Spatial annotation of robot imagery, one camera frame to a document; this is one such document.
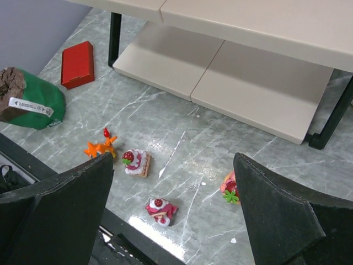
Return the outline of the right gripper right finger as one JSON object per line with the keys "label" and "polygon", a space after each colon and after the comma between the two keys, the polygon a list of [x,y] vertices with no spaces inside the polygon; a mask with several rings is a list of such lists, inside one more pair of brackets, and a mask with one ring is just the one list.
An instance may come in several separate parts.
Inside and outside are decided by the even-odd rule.
{"label": "right gripper right finger", "polygon": [[352,201],[237,152],[234,171],[256,264],[352,264]]}

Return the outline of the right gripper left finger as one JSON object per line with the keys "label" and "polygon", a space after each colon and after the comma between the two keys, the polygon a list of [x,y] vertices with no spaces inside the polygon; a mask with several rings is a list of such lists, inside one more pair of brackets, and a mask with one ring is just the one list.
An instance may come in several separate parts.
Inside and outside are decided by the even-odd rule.
{"label": "right gripper left finger", "polygon": [[1,264],[88,264],[110,187],[105,153],[1,195]]}

